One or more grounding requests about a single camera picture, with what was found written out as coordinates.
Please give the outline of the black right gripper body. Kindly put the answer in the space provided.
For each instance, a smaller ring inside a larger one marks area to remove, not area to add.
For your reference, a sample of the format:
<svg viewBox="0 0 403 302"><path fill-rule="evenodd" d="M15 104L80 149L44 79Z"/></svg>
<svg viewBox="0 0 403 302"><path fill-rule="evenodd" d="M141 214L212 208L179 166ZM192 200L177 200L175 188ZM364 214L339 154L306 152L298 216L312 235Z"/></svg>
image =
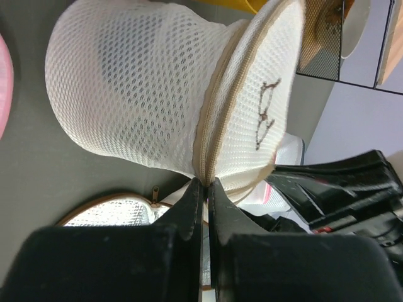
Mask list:
<svg viewBox="0 0 403 302"><path fill-rule="evenodd" d="M347 225L321 226L311 230L292 212L264 215L269 232L359 235L374 239L387 253L393 268L402 270L402 220L386 213Z"/></svg>

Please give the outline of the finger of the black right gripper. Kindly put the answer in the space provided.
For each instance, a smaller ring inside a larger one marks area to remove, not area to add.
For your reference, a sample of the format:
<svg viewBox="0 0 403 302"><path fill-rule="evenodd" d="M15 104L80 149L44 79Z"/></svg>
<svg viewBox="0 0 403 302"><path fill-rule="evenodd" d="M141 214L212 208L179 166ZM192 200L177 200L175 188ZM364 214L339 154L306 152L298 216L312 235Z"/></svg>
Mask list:
<svg viewBox="0 0 403 302"><path fill-rule="evenodd" d="M278 165L266 182L314 233L347 233L402 219L402 152L326 164Z"/></svg>

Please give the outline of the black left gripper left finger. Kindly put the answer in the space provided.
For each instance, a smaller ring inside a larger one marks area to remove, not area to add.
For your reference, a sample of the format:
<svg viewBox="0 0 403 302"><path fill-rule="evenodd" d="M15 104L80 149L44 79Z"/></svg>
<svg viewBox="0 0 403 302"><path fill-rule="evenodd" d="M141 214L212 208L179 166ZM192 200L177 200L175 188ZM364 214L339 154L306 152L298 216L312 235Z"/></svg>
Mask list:
<svg viewBox="0 0 403 302"><path fill-rule="evenodd" d="M199 301L203 186L148 226L48 226L22 244L2 301Z"/></svg>

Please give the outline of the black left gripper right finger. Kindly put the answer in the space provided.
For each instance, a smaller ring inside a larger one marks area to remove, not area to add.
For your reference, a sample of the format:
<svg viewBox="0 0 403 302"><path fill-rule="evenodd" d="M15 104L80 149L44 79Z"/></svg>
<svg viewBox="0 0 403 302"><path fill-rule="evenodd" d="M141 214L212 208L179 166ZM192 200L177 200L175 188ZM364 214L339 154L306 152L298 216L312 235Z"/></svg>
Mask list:
<svg viewBox="0 0 403 302"><path fill-rule="evenodd" d="M401 301L386 253L355 235L271 233L208 188L211 285L217 301Z"/></svg>

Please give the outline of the beige mesh bag with glasses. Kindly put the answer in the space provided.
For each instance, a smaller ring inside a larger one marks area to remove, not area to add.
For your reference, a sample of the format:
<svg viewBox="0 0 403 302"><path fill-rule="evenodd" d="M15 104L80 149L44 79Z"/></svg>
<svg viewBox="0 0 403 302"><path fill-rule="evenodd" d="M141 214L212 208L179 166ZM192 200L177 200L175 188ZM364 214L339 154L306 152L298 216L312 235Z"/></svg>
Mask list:
<svg viewBox="0 0 403 302"><path fill-rule="evenodd" d="M274 171L304 21L303 1L230 25L176 3L76 1L48 43L50 105L83 149L219 179L237 203Z"/></svg>

